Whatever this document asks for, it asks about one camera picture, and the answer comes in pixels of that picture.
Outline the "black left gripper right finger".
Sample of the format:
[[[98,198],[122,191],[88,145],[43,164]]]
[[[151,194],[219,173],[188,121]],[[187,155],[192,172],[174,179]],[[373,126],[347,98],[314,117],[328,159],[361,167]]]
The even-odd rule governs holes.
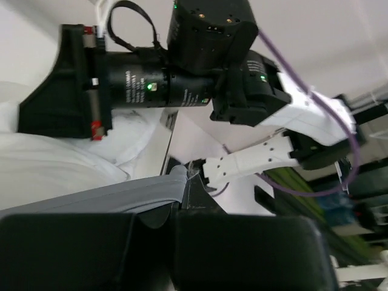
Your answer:
[[[179,290],[337,290],[326,240],[303,216],[223,211],[198,177],[178,212]]]

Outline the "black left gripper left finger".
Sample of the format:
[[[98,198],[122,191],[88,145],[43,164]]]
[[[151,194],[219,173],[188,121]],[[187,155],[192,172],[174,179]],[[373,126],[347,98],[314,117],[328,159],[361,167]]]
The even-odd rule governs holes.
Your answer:
[[[179,205],[1,218],[1,289],[151,289],[155,278],[169,278],[168,221]]]

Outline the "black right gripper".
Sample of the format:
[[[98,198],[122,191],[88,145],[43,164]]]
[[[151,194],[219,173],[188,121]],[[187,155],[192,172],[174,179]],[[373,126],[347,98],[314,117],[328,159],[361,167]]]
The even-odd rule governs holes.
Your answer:
[[[94,26],[63,24],[51,72],[19,106],[18,132],[100,140],[111,110],[105,39]]]

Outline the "white pillow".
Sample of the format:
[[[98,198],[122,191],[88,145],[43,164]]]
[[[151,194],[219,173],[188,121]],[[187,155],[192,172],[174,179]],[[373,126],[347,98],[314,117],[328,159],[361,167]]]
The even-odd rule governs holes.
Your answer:
[[[101,142],[17,133],[26,85],[1,82],[1,209],[130,180],[162,109],[113,111]]]

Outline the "grey pillowcase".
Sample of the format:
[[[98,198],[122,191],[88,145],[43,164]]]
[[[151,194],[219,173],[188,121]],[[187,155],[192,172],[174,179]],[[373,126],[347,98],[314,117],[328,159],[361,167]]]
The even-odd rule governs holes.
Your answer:
[[[1,210],[9,215],[37,213],[141,213],[182,202],[187,169],[175,166],[168,175],[154,176],[46,199]]]

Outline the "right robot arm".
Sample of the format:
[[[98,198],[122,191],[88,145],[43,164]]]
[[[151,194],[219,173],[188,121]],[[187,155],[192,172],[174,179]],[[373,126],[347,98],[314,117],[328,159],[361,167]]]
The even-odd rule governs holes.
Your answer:
[[[46,79],[19,106],[19,133],[100,140],[114,110],[211,105],[212,121],[283,129],[266,142],[195,161],[204,185],[281,167],[327,167],[365,137],[348,103],[308,87],[258,27],[248,1],[175,1],[167,47],[115,34],[113,12],[132,1],[98,1],[97,24],[61,26],[59,52]]]

